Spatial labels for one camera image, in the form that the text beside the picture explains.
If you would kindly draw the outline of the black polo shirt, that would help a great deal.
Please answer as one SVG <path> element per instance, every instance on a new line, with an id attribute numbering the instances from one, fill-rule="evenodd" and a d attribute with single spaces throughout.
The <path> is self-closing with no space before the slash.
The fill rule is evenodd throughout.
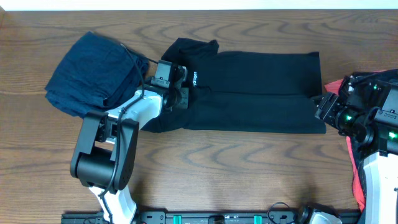
<path id="1" fill-rule="evenodd" d="M 165 61 L 187 68 L 188 106 L 149 121 L 144 129 L 323 134 L 313 97 L 322 93 L 318 52 L 220 52 L 217 41 L 177 39 Z"/>

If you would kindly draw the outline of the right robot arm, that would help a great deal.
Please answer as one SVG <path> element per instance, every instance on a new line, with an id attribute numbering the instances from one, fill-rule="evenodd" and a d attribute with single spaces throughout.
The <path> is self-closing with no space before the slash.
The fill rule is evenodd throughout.
<path id="1" fill-rule="evenodd" d="M 351 144 L 365 223 L 397 223 L 397 83 L 346 77 L 338 93 L 313 97 L 315 117 Z"/>

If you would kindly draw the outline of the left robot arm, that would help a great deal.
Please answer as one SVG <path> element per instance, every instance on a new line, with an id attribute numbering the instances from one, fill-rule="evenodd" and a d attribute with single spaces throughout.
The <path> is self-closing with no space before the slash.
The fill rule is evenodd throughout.
<path id="1" fill-rule="evenodd" d="M 188 106 L 187 68 L 159 60 L 155 75 L 133 97 L 83 119 L 70 173 L 96 195 L 108 223 L 132 223 L 137 212 L 128 187 L 139 131 L 162 113 Z"/>

